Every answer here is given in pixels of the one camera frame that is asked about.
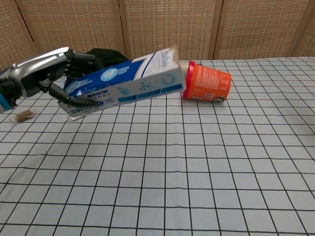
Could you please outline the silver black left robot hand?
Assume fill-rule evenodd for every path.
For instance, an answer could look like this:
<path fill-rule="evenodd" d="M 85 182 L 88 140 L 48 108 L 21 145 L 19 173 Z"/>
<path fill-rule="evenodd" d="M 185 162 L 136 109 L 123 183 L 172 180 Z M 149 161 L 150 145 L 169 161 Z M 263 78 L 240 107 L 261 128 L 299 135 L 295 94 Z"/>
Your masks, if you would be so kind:
<path fill-rule="evenodd" d="M 84 65 L 90 72 L 102 67 L 96 56 L 75 52 L 70 47 L 57 48 L 13 64 L 8 77 L 0 80 L 1 105 L 8 111 L 16 106 L 17 99 L 28 98 L 42 91 L 72 107 L 95 106 L 94 100 L 74 98 L 54 83 L 69 71 L 74 62 Z"/>

